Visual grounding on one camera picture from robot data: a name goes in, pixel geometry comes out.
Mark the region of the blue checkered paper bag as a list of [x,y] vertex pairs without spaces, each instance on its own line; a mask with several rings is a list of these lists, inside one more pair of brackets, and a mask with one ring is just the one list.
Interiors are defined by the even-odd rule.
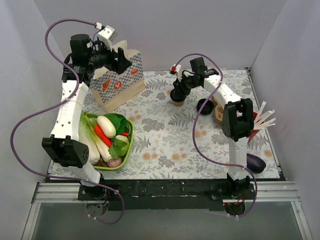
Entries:
[[107,113],[113,112],[146,88],[140,51],[129,49],[126,40],[119,41],[113,47],[123,48],[125,57],[132,65],[122,74],[105,67],[94,72],[89,88],[94,99]]

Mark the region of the black plastic cup lid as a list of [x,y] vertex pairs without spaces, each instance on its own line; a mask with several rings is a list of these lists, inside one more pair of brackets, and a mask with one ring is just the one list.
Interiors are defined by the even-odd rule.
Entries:
[[176,103],[181,103],[183,102],[185,99],[186,99],[186,95],[179,91],[179,90],[176,90],[176,89],[173,89],[171,92],[170,92],[170,98],[173,102],[176,102]]

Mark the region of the brown paper coffee cup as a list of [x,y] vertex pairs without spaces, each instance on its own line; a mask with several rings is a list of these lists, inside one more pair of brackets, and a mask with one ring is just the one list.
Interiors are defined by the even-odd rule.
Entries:
[[179,102],[177,102],[177,101],[172,101],[172,104],[173,104],[174,106],[176,106],[176,107],[181,107],[181,106],[184,105],[184,101],[179,101]]

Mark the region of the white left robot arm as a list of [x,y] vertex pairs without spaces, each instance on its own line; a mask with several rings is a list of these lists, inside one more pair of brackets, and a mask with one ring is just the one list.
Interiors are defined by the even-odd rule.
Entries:
[[89,194],[95,200],[103,199],[107,191],[100,183],[102,175],[89,162],[89,147],[79,141],[79,124],[95,70],[105,67],[122,74],[132,64],[121,47],[112,47],[114,38],[110,30],[101,30],[95,42],[87,34],[70,38],[71,54],[62,61],[62,96],[56,123],[41,143],[54,163],[72,171],[82,185],[90,187]]

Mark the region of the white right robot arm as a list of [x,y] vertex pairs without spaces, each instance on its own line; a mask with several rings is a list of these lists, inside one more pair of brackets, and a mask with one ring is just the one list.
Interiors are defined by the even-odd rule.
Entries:
[[218,193],[237,199],[250,187],[250,172],[247,168],[247,145],[254,128],[253,102],[250,98],[242,98],[234,93],[224,82],[224,75],[218,66],[209,69],[203,54],[195,54],[190,61],[191,74],[186,76],[182,66],[177,62],[170,68],[176,75],[174,89],[170,93],[176,106],[182,105],[191,89],[202,87],[210,98],[223,108],[221,128],[228,141],[229,167],[226,184]]

